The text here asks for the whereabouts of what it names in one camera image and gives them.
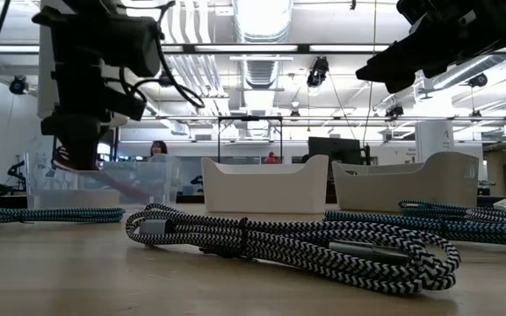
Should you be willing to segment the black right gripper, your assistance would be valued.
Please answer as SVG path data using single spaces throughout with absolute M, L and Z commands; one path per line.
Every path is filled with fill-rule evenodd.
M 397 11 L 423 42 L 427 59 L 412 67 L 401 42 L 356 71 L 361 80 L 386 80 L 390 93 L 406 89 L 423 71 L 431 78 L 475 57 L 506 51 L 506 0 L 398 0 Z

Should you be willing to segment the white plastic bin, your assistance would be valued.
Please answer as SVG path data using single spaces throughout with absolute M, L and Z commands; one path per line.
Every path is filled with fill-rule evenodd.
M 304 164 L 232 165 L 201 160 L 208 212 L 316 214 L 324 211 L 329 158 Z

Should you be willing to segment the silver ceiling air duct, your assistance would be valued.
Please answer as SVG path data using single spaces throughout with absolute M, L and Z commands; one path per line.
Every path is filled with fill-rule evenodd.
M 284 43 L 292 23 L 293 0 L 232 0 L 239 42 Z M 252 89 L 270 89 L 277 81 L 278 61 L 244 61 L 242 73 Z

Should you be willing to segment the black metal rack frame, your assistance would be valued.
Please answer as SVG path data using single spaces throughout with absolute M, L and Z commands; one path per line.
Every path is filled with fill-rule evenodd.
M 281 116 L 256 116 L 256 115 L 241 115 L 241 116 L 219 116 L 217 118 L 217 162 L 220 162 L 221 158 L 221 123 L 223 121 L 229 121 L 230 123 L 233 123 L 235 120 L 239 120 L 242 122 L 254 122 L 254 121 L 266 121 L 268 124 L 270 124 L 272 121 L 278 121 L 279 122 L 279 130 L 278 132 L 280 134 L 283 133 L 284 125 L 283 125 L 283 118 Z

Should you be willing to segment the pale grey plastic bin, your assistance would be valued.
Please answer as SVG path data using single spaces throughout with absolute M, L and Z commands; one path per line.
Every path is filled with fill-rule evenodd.
M 363 166 L 331 163 L 338 206 L 347 211 L 398 212 L 403 199 L 475 206 L 479 159 L 438 152 L 426 162 Z

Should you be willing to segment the black background equipment stand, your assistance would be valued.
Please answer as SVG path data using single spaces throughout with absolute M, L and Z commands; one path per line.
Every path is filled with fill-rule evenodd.
M 19 191 L 25 191 L 26 189 L 26 179 L 24 174 L 22 173 L 21 169 L 25 166 L 25 161 L 20 161 L 14 165 L 12 165 L 8 171 L 7 175 L 14 177 L 17 179 L 17 190 Z

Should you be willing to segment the clear plastic bin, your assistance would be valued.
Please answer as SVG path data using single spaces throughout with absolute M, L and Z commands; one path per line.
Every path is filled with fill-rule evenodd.
M 178 158 L 159 154 L 147 162 L 99 162 L 96 171 L 55 168 L 42 153 L 25 153 L 30 209 L 108 208 L 176 203 Z

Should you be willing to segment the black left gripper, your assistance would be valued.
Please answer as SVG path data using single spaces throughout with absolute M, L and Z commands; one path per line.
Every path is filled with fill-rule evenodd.
M 113 111 L 102 103 L 106 85 L 100 62 L 129 69 L 139 77 L 151 77 L 161 67 L 155 44 L 160 28 L 150 17 L 118 12 L 113 0 L 62 0 L 74 13 L 62 13 L 49 5 L 32 22 L 51 31 L 54 70 L 51 79 L 58 90 L 58 105 L 42 119 L 45 135 L 70 132 L 66 141 L 68 166 L 98 170 L 98 143 Z M 87 140 L 90 137 L 87 167 Z

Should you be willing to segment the white room column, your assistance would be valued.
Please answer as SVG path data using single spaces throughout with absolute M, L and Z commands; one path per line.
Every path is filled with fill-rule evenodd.
M 416 123 L 416 159 L 426 162 L 438 152 L 451 151 L 454 147 L 453 125 L 450 120 L 419 121 Z

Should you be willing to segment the black computer monitor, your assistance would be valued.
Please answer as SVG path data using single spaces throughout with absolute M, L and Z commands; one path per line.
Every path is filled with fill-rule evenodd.
M 362 146 L 359 140 L 309 137 L 308 154 L 329 157 L 328 175 L 332 176 L 332 162 L 365 165 L 371 161 L 370 147 Z

